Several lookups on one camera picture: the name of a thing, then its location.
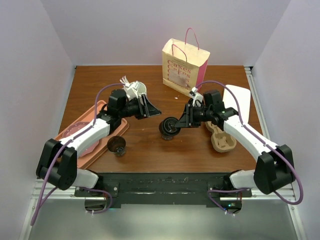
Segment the dark translucent plastic cup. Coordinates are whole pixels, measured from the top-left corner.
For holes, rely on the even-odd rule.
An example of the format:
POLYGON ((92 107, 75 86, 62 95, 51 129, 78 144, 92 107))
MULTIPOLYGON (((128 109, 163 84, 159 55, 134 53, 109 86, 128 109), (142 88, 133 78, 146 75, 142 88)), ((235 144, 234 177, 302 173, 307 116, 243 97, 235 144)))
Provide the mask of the dark translucent plastic cup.
POLYGON ((122 136, 113 136, 107 142, 107 150, 117 157, 126 153, 126 140, 122 136))

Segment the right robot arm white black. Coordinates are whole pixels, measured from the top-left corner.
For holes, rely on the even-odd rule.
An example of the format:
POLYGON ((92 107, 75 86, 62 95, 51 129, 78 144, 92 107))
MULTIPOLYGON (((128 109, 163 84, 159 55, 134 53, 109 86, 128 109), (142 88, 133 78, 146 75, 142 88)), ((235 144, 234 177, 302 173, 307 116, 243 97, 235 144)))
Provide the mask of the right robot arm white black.
POLYGON ((292 150, 265 138, 249 125, 249 89, 227 85, 223 94, 218 90, 201 94, 194 87, 189 95, 181 118, 175 121, 176 129, 197 128, 210 122, 221 133, 235 138, 256 161, 253 170, 236 170, 225 177, 222 189, 227 196, 252 188, 268 195, 297 180, 292 150))

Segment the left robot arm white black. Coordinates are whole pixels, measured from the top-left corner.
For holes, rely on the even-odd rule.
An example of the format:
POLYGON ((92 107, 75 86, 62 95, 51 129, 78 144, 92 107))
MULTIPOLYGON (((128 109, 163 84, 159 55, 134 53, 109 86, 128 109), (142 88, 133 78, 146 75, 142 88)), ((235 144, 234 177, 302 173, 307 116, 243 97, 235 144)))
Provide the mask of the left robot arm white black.
POLYGON ((60 190, 85 188, 92 196, 99 196, 104 184, 99 176, 77 167, 78 157, 97 141, 112 134, 122 119, 145 119, 161 114, 148 100, 146 93, 129 97, 124 89, 113 90, 95 118, 84 128, 60 140, 49 139, 43 147, 36 176, 60 190))

